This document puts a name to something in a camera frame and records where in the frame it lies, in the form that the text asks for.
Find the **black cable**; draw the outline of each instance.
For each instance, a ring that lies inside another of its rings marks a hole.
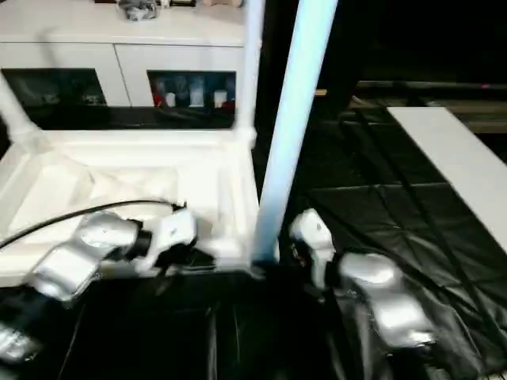
[[[56,216],[54,218],[50,218],[50,219],[45,220],[43,222],[34,224],[33,226],[25,228],[24,230],[21,230],[21,231],[17,232],[16,234],[8,237],[6,240],[2,241],[0,243],[0,249],[5,248],[7,245],[13,244],[15,241],[22,239],[25,236],[33,234],[34,232],[37,232],[38,230],[42,230],[45,227],[51,226],[51,225],[59,223],[59,222],[63,222],[68,219],[75,218],[77,216],[89,214],[89,213],[96,212],[96,211],[106,210],[108,208],[127,206],[129,204],[142,204],[142,203],[162,204],[165,206],[170,206],[173,210],[177,210],[179,208],[179,206],[174,203],[168,202],[166,200],[156,200],[156,199],[121,200],[119,202],[105,203],[105,204],[101,204],[99,206],[93,206],[93,207],[84,208],[82,210],[72,211],[68,214]]]

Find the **shelf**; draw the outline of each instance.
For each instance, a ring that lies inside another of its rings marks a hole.
[[[243,46],[243,9],[232,6],[162,9],[158,18],[127,21],[117,6],[92,0],[6,0],[0,42],[79,42]]]

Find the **white tray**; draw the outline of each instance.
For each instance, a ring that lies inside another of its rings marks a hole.
[[[201,244],[218,247],[219,265],[250,262],[257,191],[250,150],[233,131],[46,131],[44,135],[62,157],[71,159],[71,165],[60,162],[58,154],[30,154],[17,144],[9,148],[0,161],[3,237],[90,200],[96,204],[104,195],[127,200],[146,192],[186,201],[200,218]],[[133,184],[135,190],[119,194],[118,182],[101,173]],[[139,219],[166,212],[158,206],[115,211]],[[70,236],[77,223],[78,218],[61,222],[3,249],[0,286],[18,283],[41,255]]]

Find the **black fabric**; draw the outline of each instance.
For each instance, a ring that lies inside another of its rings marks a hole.
[[[308,207],[344,249],[380,252],[402,267],[436,323],[453,378],[507,369],[507,256],[388,115],[310,126],[286,222]],[[285,246],[286,236],[281,241]],[[360,323],[360,311],[347,302],[337,302],[344,318]],[[372,348],[361,360],[360,344],[348,339],[357,353],[349,362],[360,360],[349,368],[352,378],[369,378],[365,368],[385,352]]]
[[[273,278],[206,272],[159,293],[145,291],[154,279],[95,284],[61,367],[46,357],[21,378],[335,379],[322,305]]]

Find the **glass cabinet door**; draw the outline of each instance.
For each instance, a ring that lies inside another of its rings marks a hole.
[[[24,107],[106,105],[95,69],[2,69]]]
[[[153,105],[234,113],[236,73],[149,70]]]
[[[25,107],[129,107],[112,44],[1,43],[0,69]]]
[[[242,47],[115,45],[133,106],[234,112]]]

